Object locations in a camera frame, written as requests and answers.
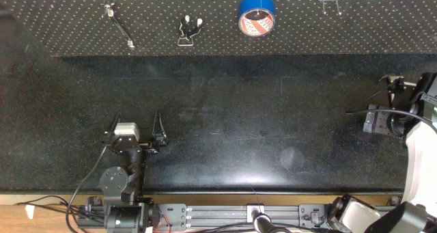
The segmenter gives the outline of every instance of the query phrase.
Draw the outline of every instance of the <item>roll of tape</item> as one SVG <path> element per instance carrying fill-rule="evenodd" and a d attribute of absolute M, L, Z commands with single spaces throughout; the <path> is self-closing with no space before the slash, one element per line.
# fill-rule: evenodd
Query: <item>roll of tape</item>
<path fill-rule="evenodd" d="M 273 0 L 243 0 L 240 4 L 240 30 L 248 36 L 262 36 L 274 27 Z"/>

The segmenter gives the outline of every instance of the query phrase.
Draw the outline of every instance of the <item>wooden floor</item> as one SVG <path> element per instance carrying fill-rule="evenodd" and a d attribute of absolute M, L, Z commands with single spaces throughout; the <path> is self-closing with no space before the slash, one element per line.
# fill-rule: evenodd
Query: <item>wooden floor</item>
<path fill-rule="evenodd" d="M 45 195 L 0 195 L 0 232 L 70 232 L 66 225 L 65 215 L 43 208 L 35 208 L 33 219 L 29 219 L 25 206 L 13 206 L 18 202 L 26 202 L 38 199 Z M 60 195 L 67 201 L 70 195 Z M 90 195 L 78 195 L 74 204 L 84 204 Z M 268 206 L 297 206 L 299 204 L 327 204 L 331 203 L 335 195 L 258 195 L 259 202 Z M 388 195 L 362 195 L 357 196 L 361 200 L 375 204 L 385 205 L 390 196 Z M 186 205 L 246 205 L 257 203 L 254 195 L 153 195 L 156 203 L 183 203 Z M 57 204 L 58 199 L 46 199 L 38 204 Z M 70 223 L 74 229 L 73 218 Z M 106 232 L 106 230 L 87 230 L 87 232 Z"/>

